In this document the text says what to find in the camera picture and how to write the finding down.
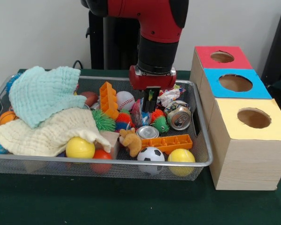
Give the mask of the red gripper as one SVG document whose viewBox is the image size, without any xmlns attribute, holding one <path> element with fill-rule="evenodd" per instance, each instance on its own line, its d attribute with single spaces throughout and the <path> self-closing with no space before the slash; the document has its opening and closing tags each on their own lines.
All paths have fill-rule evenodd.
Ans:
<svg viewBox="0 0 281 225">
<path fill-rule="evenodd" d="M 155 110 L 157 99 L 161 90 L 171 89 L 176 83 L 177 72 L 174 67 L 165 75 L 153 75 L 141 71 L 137 66 L 130 66 L 129 81 L 135 90 L 144 90 L 142 111 L 147 113 Z M 153 92 L 150 100 L 150 89 Z"/>
</svg>

